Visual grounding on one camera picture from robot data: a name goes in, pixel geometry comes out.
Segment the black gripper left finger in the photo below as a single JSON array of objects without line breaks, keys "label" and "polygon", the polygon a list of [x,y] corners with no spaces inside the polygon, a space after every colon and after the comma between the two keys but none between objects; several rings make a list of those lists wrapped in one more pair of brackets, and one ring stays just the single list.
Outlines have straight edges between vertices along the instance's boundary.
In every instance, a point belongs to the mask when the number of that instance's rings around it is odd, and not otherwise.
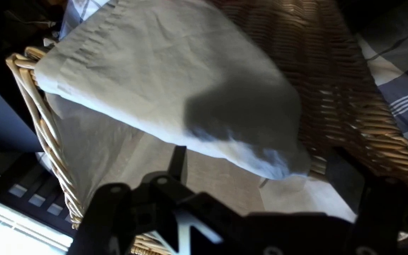
[{"label": "black gripper left finger", "polygon": [[123,183],[99,187],[67,255],[129,255],[135,236],[129,234],[125,211],[133,204],[138,189]]}]

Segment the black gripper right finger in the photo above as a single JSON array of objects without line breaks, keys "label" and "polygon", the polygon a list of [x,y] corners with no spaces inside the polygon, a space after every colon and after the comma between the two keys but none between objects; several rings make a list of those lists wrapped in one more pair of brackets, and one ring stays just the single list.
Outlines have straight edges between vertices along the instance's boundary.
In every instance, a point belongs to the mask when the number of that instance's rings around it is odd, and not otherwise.
[{"label": "black gripper right finger", "polygon": [[326,179],[356,213],[347,255],[408,255],[408,187],[376,176],[343,148],[329,152]]}]

